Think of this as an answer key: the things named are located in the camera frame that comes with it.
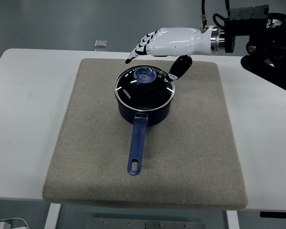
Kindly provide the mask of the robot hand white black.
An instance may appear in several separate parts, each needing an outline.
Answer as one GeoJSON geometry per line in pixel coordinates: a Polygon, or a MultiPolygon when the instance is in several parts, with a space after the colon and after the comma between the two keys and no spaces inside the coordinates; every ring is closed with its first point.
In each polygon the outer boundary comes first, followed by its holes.
{"type": "Polygon", "coordinates": [[[178,80],[190,67],[191,55],[210,55],[213,26],[205,32],[194,28],[161,28],[146,34],[132,50],[125,63],[133,59],[151,55],[156,57],[178,57],[178,64],[173,64],[165,82],[178,80]]]}

